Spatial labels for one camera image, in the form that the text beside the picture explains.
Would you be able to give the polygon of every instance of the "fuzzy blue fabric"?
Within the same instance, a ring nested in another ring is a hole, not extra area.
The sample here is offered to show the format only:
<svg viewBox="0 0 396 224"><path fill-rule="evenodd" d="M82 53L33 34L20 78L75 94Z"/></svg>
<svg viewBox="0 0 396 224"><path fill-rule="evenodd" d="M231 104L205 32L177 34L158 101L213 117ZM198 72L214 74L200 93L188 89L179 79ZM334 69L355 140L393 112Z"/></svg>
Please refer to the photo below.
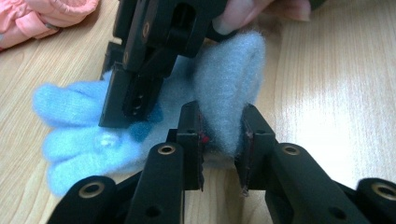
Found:
<svg viewBox="0 0 396 224"><path fill-rule="evenodd" d="M98 126L110 72L100 81L41 86L33 109L53 128L43 144L50 190L62 196L91 175L141 170L149 150L177 127L180 108L193 100L205 118L210 151L235 156L243 108L254 103L262 83L264 52L262 36L249 32L204 46L195 59L178 57L148 120L128 129Z"/></svg>

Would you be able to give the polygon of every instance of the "wooden surface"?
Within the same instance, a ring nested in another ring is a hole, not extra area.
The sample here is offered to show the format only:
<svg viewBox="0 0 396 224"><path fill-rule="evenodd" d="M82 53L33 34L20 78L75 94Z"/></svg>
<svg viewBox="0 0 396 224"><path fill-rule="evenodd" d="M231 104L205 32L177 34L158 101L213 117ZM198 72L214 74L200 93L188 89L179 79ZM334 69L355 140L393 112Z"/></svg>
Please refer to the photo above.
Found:
<svg viewBox="0 0 396 224"><path fill-rule="evenodd" d="M46 185L50 131L31 97L44 82L99 78L117 11L103 0L83 23L0 53L0 223L44 223L59 201ZM311 22L261 17L265 83L257 102L280 142L305 147L334 180L396 182L396 1L332 0ZM235 171L205 170L186 223L271 223L264 193L239 197Z"/></svg>

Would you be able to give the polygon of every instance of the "pink fabric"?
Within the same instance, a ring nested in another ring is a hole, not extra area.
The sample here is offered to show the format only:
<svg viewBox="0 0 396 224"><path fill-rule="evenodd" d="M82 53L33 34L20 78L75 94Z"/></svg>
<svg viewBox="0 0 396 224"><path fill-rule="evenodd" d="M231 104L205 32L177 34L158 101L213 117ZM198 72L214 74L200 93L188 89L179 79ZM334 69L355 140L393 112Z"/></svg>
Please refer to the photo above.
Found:
<svg viewBox="0 0 396 224"><path fill-rule="evenodd" d="M0 0L0 50L31 37L53 35L58 32L57 27L77 24L96 10L98 2L99 0Z"/></svg>

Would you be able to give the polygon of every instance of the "dark green object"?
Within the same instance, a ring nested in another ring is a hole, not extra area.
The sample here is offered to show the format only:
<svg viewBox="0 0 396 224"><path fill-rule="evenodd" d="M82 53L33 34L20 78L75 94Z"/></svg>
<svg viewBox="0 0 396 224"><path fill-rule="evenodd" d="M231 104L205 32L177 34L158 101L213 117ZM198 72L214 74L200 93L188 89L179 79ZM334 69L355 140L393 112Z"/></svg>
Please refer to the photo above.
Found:
<svg viewBox="0 0 396 224"><path fill-rule="evenodd" d="M320 7L326 0L309 0L309 3L311 4L311 10L315 10L318 7Z"/></svg>

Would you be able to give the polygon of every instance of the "wooden table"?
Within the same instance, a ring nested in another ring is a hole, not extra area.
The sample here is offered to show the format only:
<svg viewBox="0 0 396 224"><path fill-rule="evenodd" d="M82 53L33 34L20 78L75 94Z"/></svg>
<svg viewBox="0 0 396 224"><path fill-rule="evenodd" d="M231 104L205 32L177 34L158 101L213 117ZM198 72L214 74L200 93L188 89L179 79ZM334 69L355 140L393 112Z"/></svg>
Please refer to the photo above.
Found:
<svg viewBox="0 0 396 224"><path fill-rule="evenodd" d="M44 223L59 199L46 184L41 144L50 131L31 109L44 82L98 79L118 1L83 23L0 53L0 222ZM329 1L311 22L258 18L267 38L256 106L280 142L306 148L334 180L355 188L396 182L396 1ZM239 197L234 170L205 170L189 192L186 223L271 223L264 192Z"/></svg>

